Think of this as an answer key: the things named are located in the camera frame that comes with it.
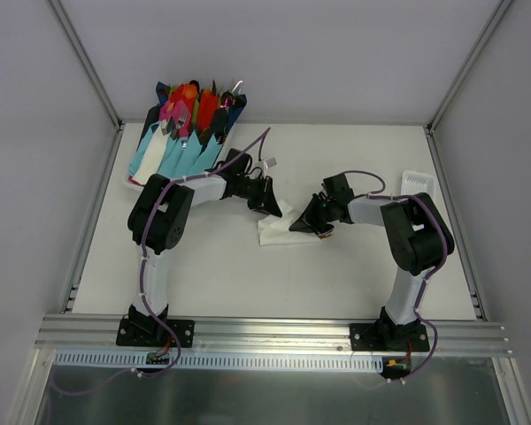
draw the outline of gray wall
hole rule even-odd
[[[531,398],[531,0],[517,1],[436,135],[490,319]]]
[[[65,0],[114,106],[244,80],[243,119],[427,123],[498,0]]]
[[[0,0],[0,424],[65,291],[112,127],[43,0]]]

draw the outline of aluminum frame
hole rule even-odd
[[[446,211],[449,215],[450,225],[452,226],[452,233],[457,243],[458,254],[460,255],[460,262],[462,264],[462,269],[464,271],[466,282],[468,283],[468,288],[470,290],[471,298],[475,298],[478,301],[478,308],[481,312],[481,317],[483,320],[487,320],[489,317],[489,310],[487,304],[484,302],[481,296],[481,286],[477,282],[472,261],[470,260],[470,254],[468,248],[466,247],[464,232],[460,226],[460,220],[458,219],[458,214],[454,202],[452,200],[452,195],[450,193],[449,183],[447,181],[446,174],[444,172],[443,163],[441,161],[441,155],[438,150],[435,138],[431,132],[426,129],[425,136],[427,137],[427,143],[429,151],[431,152],[431,159],[433,160],[433,165],[435,166],[436,176],[441,187],[442,198],[444,199],[444,204],[446,205]]]
[[[104,196],[106,194],[106,189],[108,188],[108,182],[112,174],[112,168],[114,167],[114,161],[116,160],[116,155],[118,154],[118,149],[120,147],[120,141],[122,139],[122,129],[119,129],[114,133],[112,137],[110,149],[106,156],[106,161],[104,162],[104,170],[101,174],[100,181],[96,186],[95,197],[93,199],[92,206],[88,212],[87,220],[85,222],[85,227],[81,235],[81,240],[79,241],[77,252],[73,258],[71,264],[70,272],[68,275],[67,287],[65,289],[65,295],[62,298],[62,305],[59,309],[61,313],[64,313],[67,309],[69,301],[76,296],[76,290],[79,288],[79,283],[81,281],[82,272],[85,269],[85,264],[87,262],[87,257],[89,255],[90,245],[92,244],[92,238],[95,234],[96,223],[98,222],[98,217],[100,216],[100,210],[103,206]]]
[[[78,288],[90,243],[94,234],[96,221],[104,200],[106,186],[112,172],[113,161],[119,148],[121,137],[121,119],[109,98],[103,83],[96,73],[79,36],[60,0],[46,0],[51,11],[61,26],[67,41],[79,60],[90,84],[99,97],[112,124],[118,133],[112,146],[106,167],[98,184],[95,200],[88,216],[80,247],[71,268],[69,288],[63,309],[66,308],[71,292]],[[513,0],[500,0],[480,36],[468,53],[464,64],[450,86],[445,98],[439,105],[435,116],[428,125],[427,141],[435,163],[441,184],[445,204],[450,216],[454,236],[462,260],[471,295],[475,292],[478,306],[484,319],[488,310],[480,296],[479,284],[473,273],[470,255],[464,243],[464,235],[450,196],[448,183],[444,175],[433,133],[444,114],[448,111],[457,93],[473,69],[485,46],[510,10]],[[286,353],[298,355],[334,355],[349,353],[348,326],[352,322],[362,321],[328,321],[328,320],[283,320],[283,319],[230,319],[230,318],[190,318],[196,321],[196,334],[193,352],[249,352],[249,353]],[[35,343],[31,367],[22,385],[20,397],[14,404],[11,423],[34,423],[50,367],[57,348],[118,350],[115,345],[116,331],[120,317],[114,315],[84,314],[48,314],[45,316]],[[501,323],[487,321],[438,321],[436,323],[440,339],[436,356],[438,357],[488,357],[492,358],[497,371],[498,382],[502,391],[507,413],[512,423],[531,423],[531,408],[519,378],[519,372],[510,341]],[[370,352],[370,354],[395,355],[398,353]],[[425,353],[413,355],[425,356]]]
[[[53,16],[55,17],[56,21],[61,26],[61,29],[65,34],[65,38],[71,45],[73,53],[81,64],[82,70],[84,71],[85,75],[87,75],[88,82],[90,82],[90,85],[98,96],[98,100],[106,111],[106,114],[112,122],[112,125],[119,129],[122,120],[120,119],[118,112],[114,108],[112,100],[110,99],[108,93],[106,92],[106,89],[104,88],[103,82],[98,77],[96,69],[92,64],[87,51],[82,45],[81,39],[77,34],[77,31],[74,29],[74,25],[71,22],[71,19],[69,18],[69,15],[67,14],[65,7],[63,6],[63,3],[61,3],[61,0],[45,1],[49,5],[51,13],[53,13]]]
[[[35,342],[36,348],[129,350],[118,347],[121,316],[104,314],[48,314]],[[195,321],[194,352],[249,352],[280,354],[337,354],[353,351],[349,325],[354,320],[231,319],[173,317]],[[439,357],[499,357],[513,354],[505,327],[484,321],[437,321]],[[428,330],[429,338],[433,332]],[[402,352],[356,352],[394,356]],[[413,356],[426,356],[413,353]]]
[[[515,359],[493,358],[492,362],[510,423],[531,424],[531,405],[524,391]]]
[[[450,105],[456,99],[458,92],[464,86],[464,83],[470,75],[470,72],[472,72],[474,65],[476,62],[478,62],[482,52],[488,45],[496,30],[499,28],[513,3],[514,0],[500,0],[496,9],[490,15],[488,22],[486,22],[486,25],[480,32],[480,35],[478,35],[478,38],[468,52],[464,63],[458,70],[454,80],[452,81],[452,84],[444,96],[444,99],[436,110],[435,116],[431,119],[431,122],[428,125],[431,135],[435,132],[444,115],[449,110]]]

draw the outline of glass panel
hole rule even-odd
[[[115,371],[58,367],[55,381],[64,390],[85,390]],[[49,389],[50,409],[43,401],[37,423],[509,424],[490,359],[434,359],[405,386],[381,383],[378,375],[331,372],[124,374],[83,397]]]

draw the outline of white cloth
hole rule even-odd
[[[158,172],[161,160],[165,155],[165,148],[167,147],[167,140],[169,135],[163,134],[163,128],[167,125],[167,121],[161,121],[159,127],[153,132],[148,149],[143,154],[142,163],[140,164],[138,171],[135,172],[135,182],[140,183],[142,186],[148,182],[152,174]]]
[[[315,234],[290,232],[291,226],[301,215],[285,201],[279,201],[282,217],[268,215],[258,221],[259,246],[266,245],[292,245],[296,243],[322,242]]]

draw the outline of light blue pocket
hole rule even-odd
[[[193,164],[195,164],[196,159],[201,154],[202,148],[203,147],[198,141],[198,137],[196,136],[195,132],[191,133],[191,136],[187,141],[187,147],[185,149],[181,149],[183,154],[181,155],[179,164],[177,164],[177,168],[175,168],[173,177],[189,175],[189,169],[193,166]]]
[[[188,175],[202,174],[204,170],[212,168],[216,157],[218,157],[222,145],[216,142],[216,137],[211,136],[206,145],[206,149],[203,153],[196,159],[195,164],[189,169]]]
[[[179,160],[185,151],[181,146],[186,139],[187,137],[181,137],[179,140],[174,141],[169,139],[167,141],[165,155],[161,160],[161,165],[159,166],[158,170],[159,174],[167,177],[168,179],[175,177],[175,169],[177,168],[177,164],[179,164]]]
[[[148,149],[148,146],[151,142],[151,137],[153,137],[153,132],[156,131],[159,127],[159,121],[150,125],[150,128],[146,132],[145,136],[140,141],[140,146],[138,146],[138,150],[135,152],[135,156],[132,159],[132,162],[130,163],[130,167],[127,170],[128,175],[134,175],[137,173],[138,168],[140,167],[140,164],[142,163],[143,154]]]

